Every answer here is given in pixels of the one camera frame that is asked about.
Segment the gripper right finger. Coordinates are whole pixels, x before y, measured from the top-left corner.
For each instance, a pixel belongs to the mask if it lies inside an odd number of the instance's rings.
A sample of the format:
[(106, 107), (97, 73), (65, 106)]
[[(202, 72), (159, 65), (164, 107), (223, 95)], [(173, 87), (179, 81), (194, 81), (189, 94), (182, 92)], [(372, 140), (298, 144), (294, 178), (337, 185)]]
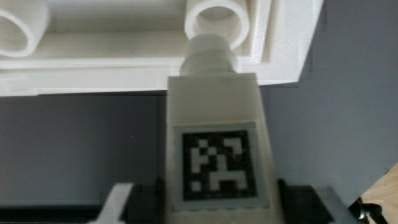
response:
[(290, 185), (278, 180), (285, 224), (356, 224), (338, 193), (330, 186)]

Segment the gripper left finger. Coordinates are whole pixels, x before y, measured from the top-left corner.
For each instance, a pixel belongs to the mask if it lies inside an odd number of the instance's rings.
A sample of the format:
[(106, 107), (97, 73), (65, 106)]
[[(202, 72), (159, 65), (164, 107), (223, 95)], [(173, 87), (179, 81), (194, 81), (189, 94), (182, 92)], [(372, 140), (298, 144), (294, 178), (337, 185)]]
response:
[(97, 217), (97, 224), (164, 224), (166, 181), (150, 185), (116, 183)]

